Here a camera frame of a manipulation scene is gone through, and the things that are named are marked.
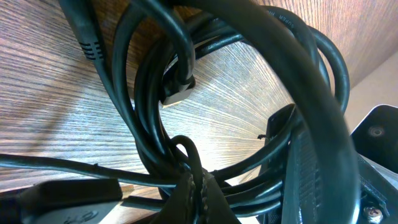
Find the white wall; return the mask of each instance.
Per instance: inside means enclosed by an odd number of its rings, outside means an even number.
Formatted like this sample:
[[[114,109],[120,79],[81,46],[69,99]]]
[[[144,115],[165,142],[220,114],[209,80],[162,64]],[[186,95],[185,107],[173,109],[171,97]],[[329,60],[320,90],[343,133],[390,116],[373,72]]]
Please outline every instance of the white wall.
[[[380,104],[398,106],[398,52],[351,90],[345,113],[349,131]]]

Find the black cable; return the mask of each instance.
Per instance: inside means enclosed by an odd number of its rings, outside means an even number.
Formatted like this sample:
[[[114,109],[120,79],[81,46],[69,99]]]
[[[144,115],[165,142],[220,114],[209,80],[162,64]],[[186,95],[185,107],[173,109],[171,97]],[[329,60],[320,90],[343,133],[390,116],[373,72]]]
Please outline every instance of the black cable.
[[[73,20],[73,15],[77,13],[74,5],[92,7],[88,2],[60,0],[78,41],[96,45],[103,40],[95,15],[92,15],[93,9],[88,10],[91,14],[87,18],[79,16],[78,20]],[[173,11],[173,5],[191,6],[203,11],[184,22]],[[131,36],[146,16],[153,17],[167,36],[149,49],[137,70],[133,108],[127,91],[127,50]],[[85,19],[87,23],[81,26],[79,22]],[[281,167],[270,167],[259,177],[236,186],[228,185],[225,180],[279,156],[290,140],[292,128],[304,121],[314,141],[324,185],[322,197],[325,203],[320,220],[344,223],[353,219],[358,207],[359,182],[356,178],[356,157],[341,114],[349,97],[348,70],[343,57],[331,40],[308,27],[295,14],[278,7],[259,7],[250,1],[175,0],[168,4],[160,0],[132,1],[123,12],[114,35],[111,74],[104,62],[105,56],[100,54],[105,51],[103,45],[97,47],[98,58],[89,58],[95,60],[95,67],[109,97],[134,136],[138,154],[149,175],[81,162],[5,154],[0,154],[0,166],[117,178],[121,182],[160,187],[163,198],[172,193],[180,174],[186,170],[194,174],[195,185],[201,186],[199,177],[202,169],[195,145],[185,136],[168,136],[158,104],[161,98],[173,97],[195,85],[192,75],[195,59],[237,41],[253,46],[268,61],[296,102],[298,110],[294,110],[280,133],[254,155],[211,172],[233,212],[237,217],[246,217],[280,207],[279,189],[284,179]],[[328,72],[318,49],[332,68],[336,100],[330,94]],[[171,65],[174,58],[178,58],[178,62]],[[188,157],[179,151],[177,144],[186,147]],[[159,210],[164,202],[131,197],[124,204]]]

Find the wooden surface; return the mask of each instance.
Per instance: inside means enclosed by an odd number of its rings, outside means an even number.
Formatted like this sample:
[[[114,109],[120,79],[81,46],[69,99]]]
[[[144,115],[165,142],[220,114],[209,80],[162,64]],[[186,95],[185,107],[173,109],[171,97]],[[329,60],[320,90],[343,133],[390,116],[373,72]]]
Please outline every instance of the wooden surface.
[[[94,0],[111,49],[116,23],[128,1]],[[271,1],[325,33],[341,50],[351,86],[398,49],[398,2]],[[195,10],[181,7],[182,17]],[[134,34],[128,82],[161,31],[145,21]],[[289,95],[257,52],[237,43],[199,60],[197,87],[189,99],[162,109],[165,128],[197,145],[209,170],[226,167],[254,152],[267,118],[290,102]],[[48,156],[145,172],[126,125],[109,100],[91,62],[85,60],[55,0],[0,1],[0,153]],[[52,179],[80,178],[55,171],[0,169],[0,192]],[[158,197],[135,186],[133,194]],[[104,220],[124,215],[127,223],[147,211],[115,208]]]

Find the power cord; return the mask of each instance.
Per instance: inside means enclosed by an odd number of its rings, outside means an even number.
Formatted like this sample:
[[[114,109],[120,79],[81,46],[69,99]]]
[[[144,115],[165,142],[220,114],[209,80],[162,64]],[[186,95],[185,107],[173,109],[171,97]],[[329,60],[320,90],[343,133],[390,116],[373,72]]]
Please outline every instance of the power cord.
[[[159,114],[159,101],[166,105],[188,97],[195,87],[194,61],[241,41],[255,47],[267,60],[298,110],[294,110],[282,131],[254,155],[210,172],[229,206],[237,217],[260,215],[280,207],[284,181],[281,166],[270,167],[239,185],[230,186],[225,180],[280,156],[290,140],[292,128],[304,122],[315,146],[323,181],[325,203],[320,221],[348,223],[355,220],[359,203],[358,167],[342,115],[349,98],[348,70],[339,50],[321,32],[285,9],[257,6],[251,1],[135,0],[125,9],[116,28],[110,69],[91,1],[59,2],[83,52],[93,61],[109,97],[134,136],[138,154],[149,174],[63,159],[7,154],[0,154],[1,167],[60,170],[159,187],[162,200],[129,197],[123,203],[159,211],[181,173],[190,170],[195,185],[201,186],[203,172],[194,143],[188,137],[170,138],[166,133]],[[184,22],[173,10],[179,5],[203,11]],[[150,48],[138,68],[133,108],[127,92],[127,50],[135,29],[147,16],[159,23],[166,36]],[[318,49],[332,68],[335,99],[328,89],[329,76]],[[177,148],[178,144],[185,147],[188,157]]]

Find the wooden floor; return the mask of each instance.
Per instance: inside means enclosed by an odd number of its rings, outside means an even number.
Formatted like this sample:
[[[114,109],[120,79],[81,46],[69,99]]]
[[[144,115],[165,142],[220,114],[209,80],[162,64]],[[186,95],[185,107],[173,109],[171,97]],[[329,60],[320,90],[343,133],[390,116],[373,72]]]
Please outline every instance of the wooden floor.
[[[398,50],[397,1],[265,1],[299,15],[341,50],[351,86]],[[128,1],[93,0],[108,50]],[[181,7],[182,17],[196,11]],[[161,35],[145,21],[134,34],[127,73]],[[189,99],[161,109],[170,136],[193,139],[209,170],[234,164],[263,144],[267,118],[290,103],[262,57],[233,44],[199,60],[197,86]],[[85,60],[56,0],[0,1],[0,153],[47,156],[146,172],[134,138],[117,114],[91,62]],[[46,180],[81,178],[55,171],[0,169],[0,192]],[[133,194],[158,197],[134,186]],[[147,211],[115,208],[103,223],[128,223]]]

